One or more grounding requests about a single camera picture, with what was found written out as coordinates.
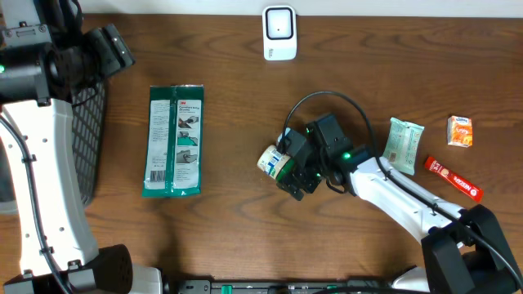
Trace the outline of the red stick sachet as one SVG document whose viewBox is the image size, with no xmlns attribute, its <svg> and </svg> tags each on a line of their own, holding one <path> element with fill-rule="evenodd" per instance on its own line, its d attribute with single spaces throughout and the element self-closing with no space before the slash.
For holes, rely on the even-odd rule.
<svg viewBox="0 0 523 294">
<path fill-rule="evenodd" d="M 482 200 L 484 191 L 479 186 L 474 185 L 469 180 L 450 170 L 432 156 L 427 158 L 424 163 L 424 167 L 428 171 L 433 172 L 442 179 L 446 180 L 453 187 L 466 194 L 476 203 L 479 203 Z"/>
</svg>

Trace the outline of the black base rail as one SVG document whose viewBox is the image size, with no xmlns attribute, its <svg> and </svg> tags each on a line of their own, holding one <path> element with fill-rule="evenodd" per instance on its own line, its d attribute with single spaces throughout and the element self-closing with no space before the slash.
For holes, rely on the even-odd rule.
<svg viewBox="0 0 523 294">
<path fill-rule="evenodd" d="M 168 294 L 308 294 L 349 287 L 349 293 L 398 293 L 386 282 L 376 279 L 347 281 L 212 281 L 205 279 L 166 282 Z"/>
</svg>

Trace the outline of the teal wet wipes pack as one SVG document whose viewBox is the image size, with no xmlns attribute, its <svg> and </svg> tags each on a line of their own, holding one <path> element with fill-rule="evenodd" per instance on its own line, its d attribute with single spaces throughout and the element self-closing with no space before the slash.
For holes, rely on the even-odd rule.
<svg viewBox="0 0 523 294">
<path fill-rule="evenodd" d="M 383 156 L 396 170 L 413 176 L 424 127 L 398 118 L 391 118 L 390 121 L 391 126 Z"/>
</svg>

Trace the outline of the green cap bottle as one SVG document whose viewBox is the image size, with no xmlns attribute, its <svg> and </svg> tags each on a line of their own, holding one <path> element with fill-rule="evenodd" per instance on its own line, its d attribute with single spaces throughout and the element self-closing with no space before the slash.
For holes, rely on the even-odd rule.
<svg viewBox="0 0 523 294">
<path fill-rule="evenodd" d="M 295 161 L 289 155 L 280 153 L 275 145 L 270 145 L 258 159 L 257 167 L 270 178 L 281 182 L 295 167 Z"/>
</svg>

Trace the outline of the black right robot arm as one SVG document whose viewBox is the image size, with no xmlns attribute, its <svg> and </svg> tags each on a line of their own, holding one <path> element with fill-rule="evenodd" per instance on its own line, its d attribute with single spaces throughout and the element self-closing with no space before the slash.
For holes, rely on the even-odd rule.
<svg viewBox="0 0 523 294">
<path fill-rule="evenodd" d="M 522 273 L 498 219 L 439 198 L 397 171 L 372 145 L 355 147 L 332 114 L 301 134 L 285 127 L 263 171 L 296 200 L 321 182 L 373 204 L 422 247 L 424 267 L 395 278 L 391 292 L 514 293 Z"/>
</svg>

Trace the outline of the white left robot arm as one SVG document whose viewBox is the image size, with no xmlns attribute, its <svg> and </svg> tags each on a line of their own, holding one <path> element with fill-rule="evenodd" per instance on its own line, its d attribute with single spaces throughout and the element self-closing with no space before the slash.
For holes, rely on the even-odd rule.
<svg viewBox="0 0 523 294">
<path fill-rule="evenodd" d="M 134 65 L 113 25 L 83 32 L 76 1 L 4 1 L 1 140 L 21 228 L 20 274 L 6 293 L 165 293 L 122 244 L 99 247 L 74 163 L 73 98 Z"/>
</svg>

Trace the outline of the green white package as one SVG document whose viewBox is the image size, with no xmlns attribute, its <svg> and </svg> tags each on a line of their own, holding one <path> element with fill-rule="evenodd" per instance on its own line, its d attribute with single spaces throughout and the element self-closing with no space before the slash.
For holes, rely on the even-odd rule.
<svg viewBox="0 0 523 294">
<path fill-rule="evenodd" d="M 201 193 L 203 105 L 202 85 L 150 88 L 144 198 Z"/>
</svg>

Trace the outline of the orange tissue pack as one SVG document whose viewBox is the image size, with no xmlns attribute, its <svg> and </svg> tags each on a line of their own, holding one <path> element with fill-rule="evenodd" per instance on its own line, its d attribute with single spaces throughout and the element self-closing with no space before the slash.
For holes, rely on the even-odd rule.
<svg viewBox="0 0 523 294">
<path fill-rule="evenodd" d="M 473 145 L 472 120 L 450 116 L 447 120 L 447 145 L 468 148 Z"/>
</svg>

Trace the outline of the grey plastic basket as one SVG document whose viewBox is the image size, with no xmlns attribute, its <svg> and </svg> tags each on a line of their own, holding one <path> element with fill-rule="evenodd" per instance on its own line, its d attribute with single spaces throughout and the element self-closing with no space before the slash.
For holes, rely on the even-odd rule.
<svg viewBox="0 0 523 294">
<path fill-rule="evenodd" d="M 83 206 L 87 207 L 94 198 L 97 171 L 104 131 L 107 96 L 105 84 L 82 90 L 73 98 L 73 154 L 78 186 Z M 1 144 L 1 214 L 17 213 L 16 197 L 8 167 L 7 152 Z"/>
</svg>

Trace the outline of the white barcode scanner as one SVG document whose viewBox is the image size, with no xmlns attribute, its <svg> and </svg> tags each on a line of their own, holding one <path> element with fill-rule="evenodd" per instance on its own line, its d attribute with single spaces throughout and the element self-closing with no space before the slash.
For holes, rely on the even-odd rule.
<svg viewBox="0 0 523 294">
<path fill-rule="evenodd" d="M 262 14 L 263 55 L 268 61 L 293 60 L 297 55 L 297 14 L 289 5 L 266 7 Z"/>
</svg>

